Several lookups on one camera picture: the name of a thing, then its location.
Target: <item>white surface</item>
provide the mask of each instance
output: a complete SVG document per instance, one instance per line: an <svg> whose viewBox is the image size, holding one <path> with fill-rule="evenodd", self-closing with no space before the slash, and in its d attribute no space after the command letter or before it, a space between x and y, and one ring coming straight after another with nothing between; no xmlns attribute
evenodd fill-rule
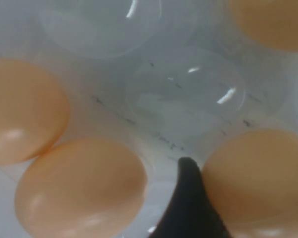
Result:
<svg viewBox="0 0 298 238"><path fill-rule="evenodd" d="M151 193L148 193L142 212L123 233L125 236L145 238L147 230L157 223L158 215L154 211L157 209L161 214L171 196L176 160L180 156L194 154L202 164L227 138L258 127L277 127L298 133L298 54L268 49L245 37L230 19L224 0L161 0L161 12L158 0L139 0L139 7L143 2L145 5L140 8L142 14L135 18L134 28L116 34L113 28L107 32L108 28L102 27L99 42L95 40L96 31L100 29L98 23L105 26L111 22L115 28L115 12L128 15L125 7L132 1L119 1L120 8L109 5L111 15L105 15L103 22L98 22L103 16L100 8L89 5L89 1L0 0L0 56L33 62L60 78L73 108L69 128L60 142L91 135L112 137L130 146L145 161L149 187L172 184L163 189L166 193L152 192L156 200L150 200ZM114 0L90 2L107 4ZM105 39L104 31L113 37ZM166 139L148 133L144 128L157 124L144 125L145 120L137 119L125 102L130 98L126 95L127 86L130 90L136 85L132 83L134 75L140 69L151 68L152 61L158 62L157 68L175 63L179 65L175 67L177 71L185 68L186 59L200 57L198 51L197 55L190 53L188 58L186 52L167 53L187 47L219 54L234 65L242 80L227 86L226 93L234 84L241 88L236 100L232 98L232 104L227 104L222 113L212 112L223 117L218 126L212 129L204 122L201 127L195 125L197 130L208 130L182 151L174 147L173 137L176 136ZM222 72L223 64L218 67L218 72ZM164 69L156 69L154 78L148 80L169 77L164 74ZM225 100L224 96L203 94L206 102L201 106L212 111L214 104ZM150 101L142 103L153 106ZM169 127L175 123L179 127L178 121L170 120ZM172 128L168 131L170 135L174 133ZM29 237L13 211L16 184L29 164L0 168L0 238ZM153 215L147 217L148 208Z"/></svg>

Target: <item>brown egg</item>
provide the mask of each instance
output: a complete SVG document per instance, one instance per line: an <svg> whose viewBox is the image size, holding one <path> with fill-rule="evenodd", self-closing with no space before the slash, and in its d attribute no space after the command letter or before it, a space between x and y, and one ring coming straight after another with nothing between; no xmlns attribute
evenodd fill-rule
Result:
<svg viewBox="0 0 298 238"><path fill-rule="evenodd" d="M275 49L298 51L298 0L228 0L242 31Z"/></svg>
<svg viewBox="0 0 298 238"><path fill-rule="evenodd" d="M297 135L273 129L239 135L211 155L202 176L233 237L298 238Z"/></svg>
<svg viewBox="0 0 298 238"><path fill-rule="evenodd" d="M70 108L53 75L0 58L0 166L47 150L65 130Z"/></svg>
<svg viewBox="0 0 298 238"><path fill-rule="evenodd" d="M60 145L25 172L15 196L35 238L111 238L144 202L146 173L125 146L102 138Z"/></svg>

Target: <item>clear plastic egg carton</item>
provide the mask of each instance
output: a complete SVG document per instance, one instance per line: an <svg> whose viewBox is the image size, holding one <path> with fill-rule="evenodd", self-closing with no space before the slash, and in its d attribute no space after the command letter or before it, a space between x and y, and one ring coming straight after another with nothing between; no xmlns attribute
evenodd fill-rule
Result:
<svg viewBox="0 0 298 238"><path fill-rule="evenodd" d="M61 141L104 135L145 161L146 202L117 238L155 229L181 156L201 165L254 128L298 133L298 53L246 37L225 0L0 0L0 57L59 77L72 105ZM13 205L30 163L0 167L0 238L30 237Z"/></svg>

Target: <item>black speck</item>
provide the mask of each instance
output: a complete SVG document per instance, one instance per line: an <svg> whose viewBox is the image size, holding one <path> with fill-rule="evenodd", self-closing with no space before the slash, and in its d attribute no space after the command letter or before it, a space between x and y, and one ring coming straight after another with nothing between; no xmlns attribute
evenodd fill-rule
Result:
<svg viewBox="0 0 298 238"><path fill-rule="evenodd" d="M247 127L252 127L252 126L253 126L252 123L250 123L250 122L247 121L247 120L244 120L243 123L244 123L245 126L247 126Z"/></svg>
<svg viewBox="0 0 298 238"><path fill-rule="evenodd" d="M252 100L254 100L255 102L262 104L263 102L261 100L259 100L258 98L255 98L252 94L248 94L248 97L251 98Z"/></svg>
<svg viewBox="0 0 298 238"><path fill-rule="evenodd" d="M183 88L180 86L180 84L178 84L178 83L176 83L175 86L176 86L177 88L179 88L179 89L183 89Z"/></svg>
<svg viewBox="0 0 298 238"><path fill-rule="evenodd" d="M168 141L166 138L164 138L163 136L159 136L159 141L163 141L167 144L170 144L170 141Z"/></svg>
<svg viewBox="0 0 298 238"><path fill-rule="evenodd" d="M101 105L103 105L103 106L105 105L104 102L103 102L100 98L98 98L97 96L93 95L92 98L93 98L97 103L99 103L99 104L101 104Z"/></svg>
<svg viewBox="0 0 298 238"><path fill-rule="evenodd" d="M130 119L126 119L126 122L128 122L130 125L136 125L136 122Z"/></svg>
<svg viewBox="0 0 298 238"><path fill-rule="evenodd" d="M226 133L225 131L221 130L221 133L222 133L223 135L227 136L227 133Z"/></svg>

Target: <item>black object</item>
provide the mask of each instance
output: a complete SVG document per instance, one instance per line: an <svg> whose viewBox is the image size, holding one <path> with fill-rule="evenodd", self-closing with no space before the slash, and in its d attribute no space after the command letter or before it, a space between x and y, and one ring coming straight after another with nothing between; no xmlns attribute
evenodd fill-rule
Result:
<svg viewBox="0 0 298 238"><path fill-rule="evenodd" d="M207 198L196 162L181 158L178 184L171 203L149 238L231 237Z"/></svg>

